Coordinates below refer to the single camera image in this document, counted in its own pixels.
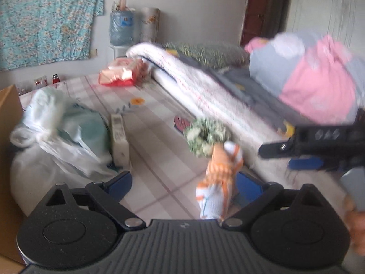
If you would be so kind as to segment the person right hand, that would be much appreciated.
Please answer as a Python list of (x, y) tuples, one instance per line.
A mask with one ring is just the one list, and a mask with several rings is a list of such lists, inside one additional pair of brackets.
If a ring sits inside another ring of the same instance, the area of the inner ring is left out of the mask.
[(365, 216), (363, 211), (358, 211), (357, 206), (349, 195), (344, 199), (345, 223), (351, 235), (351, 244), (354, 251), (360, 255), (365, 255)]

